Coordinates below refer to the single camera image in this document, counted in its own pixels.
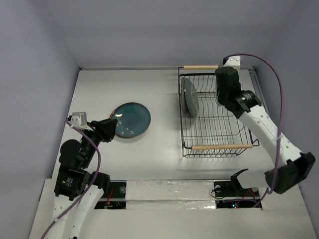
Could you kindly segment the dark teal brown-rimmed plate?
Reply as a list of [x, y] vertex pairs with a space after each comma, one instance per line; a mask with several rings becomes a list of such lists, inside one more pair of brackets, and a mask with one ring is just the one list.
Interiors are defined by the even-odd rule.
[[118, 106], [111, 113], [117, 119], [116, 136], [133, 138], [143, 134], [151, 123], [150, 111], [142, 104], [129, 102]]

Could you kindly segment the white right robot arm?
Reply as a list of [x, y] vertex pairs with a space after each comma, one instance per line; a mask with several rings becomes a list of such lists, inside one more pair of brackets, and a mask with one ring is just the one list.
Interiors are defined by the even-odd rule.
[[268, 116], [261, 100], [250, 90], [242, 90], [239, 73], [230, 66], [215, 71], [217, 100], [247, 126], [265, 148], [274, 169], [265, 172], [267, 185], [283, 194], [307, 178], [316, 159], [294, 146]]

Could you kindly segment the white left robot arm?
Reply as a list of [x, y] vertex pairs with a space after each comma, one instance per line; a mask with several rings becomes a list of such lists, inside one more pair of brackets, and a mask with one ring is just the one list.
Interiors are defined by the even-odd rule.
[[79, 239], [97, 202], [110, 192], [110, 176], [101, 173], [98, 145], [115, 136], [117, 120], [87, 122], [82, 114], [71, 115], [66, 124], [81, 134], [60, 148], [52, 222], [43, 239]]

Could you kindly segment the grey patterned plate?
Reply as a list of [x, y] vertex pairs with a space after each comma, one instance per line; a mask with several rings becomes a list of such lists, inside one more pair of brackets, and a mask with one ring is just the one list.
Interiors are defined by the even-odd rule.
[[181, 80], [181, 108], [184, 116], [196, 118], [199, 112], [199, 100], [196, 88], [190, 79]]

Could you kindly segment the aluminium rail on table edge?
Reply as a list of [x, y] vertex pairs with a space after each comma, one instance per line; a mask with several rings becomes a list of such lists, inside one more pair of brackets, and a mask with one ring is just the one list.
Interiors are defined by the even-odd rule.
[[259, 139], [274, 163], [274, 171], [286, 165], [285, 136], [282, 134], [282, 116], [284, 109], [283, 86], [280, 77], [274, 73], [279, 86], [279, 123], [275, 123], [268, 115], [267, 106], [257, 105], [246, 115], [247, 126]]

